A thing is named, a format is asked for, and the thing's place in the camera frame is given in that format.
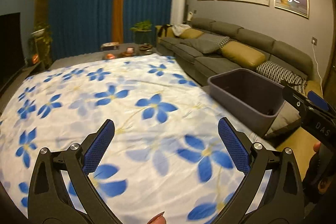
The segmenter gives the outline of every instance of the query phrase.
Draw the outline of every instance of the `human hand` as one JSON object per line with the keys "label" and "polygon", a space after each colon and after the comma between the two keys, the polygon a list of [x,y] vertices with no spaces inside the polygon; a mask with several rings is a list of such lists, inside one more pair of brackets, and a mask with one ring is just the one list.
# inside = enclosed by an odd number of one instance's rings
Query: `human hand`
{"label": "human hand", "polygon": [[321,142],[315,143],[313,146],[314,152],[317,153],[320,150],[320,147],[321,147]]}
{"label": "human hand", "polygon": [[158,215],[154,216],[147,224],[166,224],[166,219],[163,216],[164,212],[159,213]]}
{"label": "human hand", "polygon": [[[321,147],[321,142],[317,142],[314,144],[313,149],[315,153],[318,153],[320,151],[320,147]],[[320,194],[325,194],[325,192],[327,191],[328,187],[330,186],[332,180],[335,178],[336,175],[333,175],[331,177],[325,177],[322,178],[318,184],[318,190],[320,192]]]}

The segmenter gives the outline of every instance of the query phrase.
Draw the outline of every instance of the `wall outlet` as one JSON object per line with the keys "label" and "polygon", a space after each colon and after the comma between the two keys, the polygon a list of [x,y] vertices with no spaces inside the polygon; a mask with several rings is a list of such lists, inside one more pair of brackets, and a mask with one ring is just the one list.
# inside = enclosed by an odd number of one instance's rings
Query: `wall outlet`
{"label": "wall outlet", "polygon": [[311,38],[311,43],[316,46],[317,45],[317,39],[315,37],[312,37]]}

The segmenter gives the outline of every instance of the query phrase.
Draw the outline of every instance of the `floral bedsheet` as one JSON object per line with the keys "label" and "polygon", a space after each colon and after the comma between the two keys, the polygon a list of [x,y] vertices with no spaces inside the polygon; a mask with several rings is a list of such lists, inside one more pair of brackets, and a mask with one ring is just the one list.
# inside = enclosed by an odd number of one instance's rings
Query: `floral bedsheet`
{"label": "floral bedsheet", "polygon": [[[144,224],[165,211],[167,223],[210,223],[244,176],[218,136],[221,117],[259,140],[172,57],[153,54],[47,71],[26,79],[0,117],[0,180],[27,216],[39,150],[81,143],[111,119],[115,137],[89,178],[116,216],[125,224]],[[63,178],[75,207],[84,211],[67,172]],[[249,210],[258,206],[268,178],[269,173]]]}

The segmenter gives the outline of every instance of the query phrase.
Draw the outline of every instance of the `television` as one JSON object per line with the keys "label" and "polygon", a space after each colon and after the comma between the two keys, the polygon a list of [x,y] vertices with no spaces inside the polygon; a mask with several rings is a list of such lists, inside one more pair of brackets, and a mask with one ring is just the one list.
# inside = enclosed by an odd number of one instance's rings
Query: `television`
{"label": "television", "polygon": [[0,16],[0,94],[25,66],[21,45],[20,13]]}

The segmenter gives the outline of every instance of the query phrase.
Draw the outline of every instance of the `metal screw cap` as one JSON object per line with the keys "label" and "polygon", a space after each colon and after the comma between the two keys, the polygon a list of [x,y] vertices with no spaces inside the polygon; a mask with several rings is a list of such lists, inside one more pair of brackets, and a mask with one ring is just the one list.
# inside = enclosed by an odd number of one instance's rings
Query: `metal screw cap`
{"label": "metal screw cap", "polygon": [[47,153],[48,152],[48,148],[46,148],[46,147],[44,147],[44,148],[42,148],[41,150],[40,150],[40,153],[41,154],[45,154],[45,153]]}
{"label": "metal screw cap", "polygon": [[70,145],[70,149],[71,150],[77,150],[79,148],[79,144],[78,143],[73,143],[72,145]]}
{"label": "metal screw cap", "polygon": [[293,151],[292,151],[290,148],[286,148],[286,149],[285,149],[285,152],[286,152],[287,154],[289,154],[289,155],[290,155],[291,153],[293,153]]}
{"label": "metal screw cap", "polygon": [[263,145],[261,143],[255,143],[253,146],[254,146],[255,149],[258,149],[258,150],[263,148]]}

